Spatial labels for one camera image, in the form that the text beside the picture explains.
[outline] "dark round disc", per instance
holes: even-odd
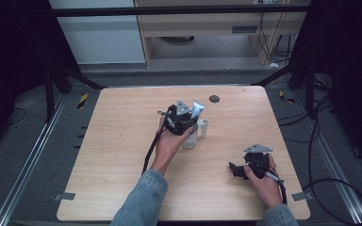
[[[211,103],[217,103],[220,101],[220,97],[217,96],[217,95],[211,95],[208,100],[211,102]]]

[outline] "denim sleeve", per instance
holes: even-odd
[[[266,213],[264,213],[263,221],[266,226],[299,226],[295,217],[285,204],[278,204],[268,209]]]
[[[158,171],[145,171],[110,226],[156,225],[167,189],[167,182]]]

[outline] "hand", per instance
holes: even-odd
[[[269,162],[270,166],[275,170],[275,163],[271,154],[269,154]],[[246,175],[254,186],[257,195],[260,197],[261,201],[264,202],[267,208],[272,208],[275,205],[282,203],[279,185],[272,178],[264,176],[262,179],[259,179],[255,176],[250,167],[245,165],[244,169]]]
[[[157,133],[159,133],[163,122],[164,117],[161,117]],[[161,134],[160,139],[157,141],[155,161],[152,164],[151,169],[157,170],[164,175],[182,142],[189,137],[190,131],[191,128],[187,129],[183,135],[177,136],[172,134],[170,131],[165,130]]]

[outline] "black cable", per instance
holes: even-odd
[[[275,53],[280,56],[280,57],[288,57],[289,56],[289,53],[290,53],[290,39],[292,37],[292,35],[289,35],[288,36],[288,47],[287,47],[287,50],[286,51],[279,51],[278,50],[278,46],[281,42],[281,39],[282,39],[282,35],[280,35],[280,37],[278,38],[278,41],[277,41],[277,44],[275,45]]]
[[[260,27],[258,30],[258,43],[260,44],[261,49],[264,51],[264,54],[266,55],[266,58],[268,61],[272,62],[272,63],[279,63],[279,62],[283,62],[285,61],[284,59],[278,60],[272,57],[272,53],[270,53],[270,48],[269,45],[267,43],[266,40],[266,36],[264,34],[264,30],[263,30],[263,20],[264,20],[264,12],[260,12]],[[264,42],[267,46],[267,50],[266,48],[263,46],[260,37],[263,36]]]
[[[338,182],[338,183],[341,183],[341,184],[344,184],[346,186],[348,186],[349,188],[351,188],[359,197],[360,199],[362,200],[362,193],[354,186],[342,181],[342,180],[339,180],[339,179],[335,179],[335,178],[322,178],[322,179],[319,179],[319,180],[316,180],[316,181],[313,181],[313,182],[310,182],[309,185],[303,187],[303,190],[306,190],[308,189],[309,187],[313,187],[313,185],[315,184],[318,184],[318,183],[321,183],[321,182]],[[325,205],[317,198],[313,188],[311,188],[312,190],[312,193],[314,195],[314,198],[315,200],[317,201],[317,203],[320,205],[320,207],[327,213],[329,214],[330,216],[332,216],[333,218],[339,220],[340,222],[342,223],[345,223],[345,224],[349,224],[349,225],[362,225],[362,222],[361,223],[352,223],[352,222],[349,222],[349,221],[346,221],[342,218],[339,218],[337,217],[335,214],[333,214],[329,209],[327,209],[325,207]]]
[[[322,105],[321,101],[325,101],[325,98],[324,98],[324,99],[321,99],[321,100],[319,101],[319,104],[317,105],[316,109],[314,109],[314,111],[316,111],[316,110],[322,111],[322,110],[325,109],[326,107],[331,106],[331,105],[326,105],[326,106],[324,106],[323,108],[320,108],[320,106]],[[283,118],[283,119],[279,119],[278,121],[286,120],[286,119],[291,119],[291,118],[293,118],[293,117],[300,116],[300,115],[302,115],[302,114],[298,114],[298,115],[294,115],[294,116],[288,116],[288,117],[285,117],[285,118]],[[298,121],[303,120],[304,118],[306,118],[306,117],[309,116],[309,115],[311,115],[311,114],[310,114],[310,113],[306,113],[306,114],[303,115],[301,118],[299,118],[299,119],[297,119],[297,120],[295,120],[295,121],[290,121],[290,122],[287,122],[287,123],[284,123],[284,124],[278,124],[278,126],[279,126],[279,127],[282,127],[282,126],[292,125],[292,124],[294,124],[294,123],[296,123],[296,122],[298,122]]]
[[[9,124],[6,124],[5,126],[11,126],[11,125],[17,124],[17,123],[19,123],[20,121],[22,121],[25,118],[26,113],[25,113],[24,109],[19,108],[19,107],[16,107],[14,109],[23,111],[23,116],[19,120],[15,121],[15,122],[12,122],[12,123],[9,123]]]
[[[252,162],[255,162],[260,168],[265,168],[267,169],[267,171],[269,173],[271,173],[272,175],[276,176],[278,178],[279,181],[277,181],[277,184],[279,185],[280,187],[280,190],[281,190],[281,197],[282,197],[282,202],[283,204],[288,204],[288,200],[287,200],[287,189],[285,188],[285,185],[284,185],[284,181],[281,180],[281,178],[278,176],[278,173],[277,171],[275,170],[274,167],[272,167],[270,164],[263,164],[262,162],[259,162],[255,159],[251,159]]]
[[[309,146],[308,146],[308,180],[309,180],[309,184],[307,186],[304,186],[303,190],[305,189],[308,189],[310,187],[312,193],[313,193],[313,196],[315,197],[315,200],[317,201],[317,203],[319,204],[319,206],[327,213],[329,214],[331,217],[339,220],[340,222],[342,223],[345,223],[345,224],[349,224],[349,225],[362,225],[362,222],[361,223],[351,223],[347,220],[344,220],[342,218],[339,218],[337,217],[335,214],[333,214],[329,209],[327,209],[325,207],[325,205],[320,202],[320,200],[317,198],[317,194],[316,194],[316,191],[314,189],[314,184],[317,184],[317,183],[320,183],[320,182],[324,182],[324,181],[334,181],[334,182],[339,182],[339,183],[342,183],[346,186],[349,186],[350,188],[352,188],[354,190],[354,192],[356,192],[356,194],[358,196],[360,196],[360,198],[362,199],[362,194],[355,188],[353,187],[352,185],[346,183],[346,182],[343,182],[339,179],[335,179],[335,178],[323,178],[323,179],[319,179],[319,180],[316,180],[316,181],[313,181],[313,178],[312,178],[312,170],[311,170],[311,155],[312,155],[312,146],[313,146],[313,141],[314,141],[314,134],[316,132],[316,128],[319,126],[319,119],[318,119],[318,116],[319,116],[319,106],[316,107],[316,110],[314,110],[314,126],[313,126],[313,131],[311,133],[311,136],[310,136],[310,142],[309,142]]]
[[[164,129],[164,123],[167,120],[167,117],[169,116],[169,112],[170,112],[170,108],[167,110],[166,113],[162,113],[162,115],[164,115],[164,120],[163,123],[161,124],[160,129],[157,131],[154,140],[152,141],[151,147],[148,150],[148,153],[145,156],[145,161],[143,163],[143,169],[142,169],[142,173],[140,175],[142,175],[146,169],[148,168],[148,164],[149,164],[149,159],[151,158],[152,152],[157,144],[157,141],[160,139],[161,134],[163,134],[164,131],[166,131],[166,129]]]
[[[290,38],[291,38],[291,37],[292,37],[292,36],[289,35],[287,53],[285,54],[285,66],[286,66],[286,67],[287,67],[288,62],[289,62],[289,54],[290,54],[289,47],[290,47]]]
[[[314,76],[314,88],[322,93],[328,93],[331,91],[329,85],[323,81],[321,81],[316,75]]]
[[[301,140],[295,140],[295,139],[288,139],[288,138],[284,138],[284,141],[289,141],[289,142],[294,142],[294,143],[308,143],[310,142],[308,141],[301,141]]]
[[[329,83],[328,83],[328,77],[327,77],[326,74],[324,75],[324,79],[325,79],[325,84],[327,85],[327,87],[329,87],[329,88],[331,89],[331,87],[330,87],[330,85],[329,85]]]

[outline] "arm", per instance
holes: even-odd
[[[269,161],[270,166],[275,169],[275,163],[271,154],[269,154]],[[244,166],[244,169],[254,186],[257,195],[268,208],[263,217],[265,225],[298,225],[298,222],[290,212],[288,206],[282,203],[278,184],[268,176],[265,176],[262,179],[257,178],[252,169],[248,166]]]
[[[163,123],[160,119],[159,129]],[[168,185],[164,174],[181,143],[187,139],[190,129],[182,136],[164,131],[156,144],[156,156],[151,168],[143,173],[137,185],[128,195],[123,206],[110,225],[156,225],[161,204]]]

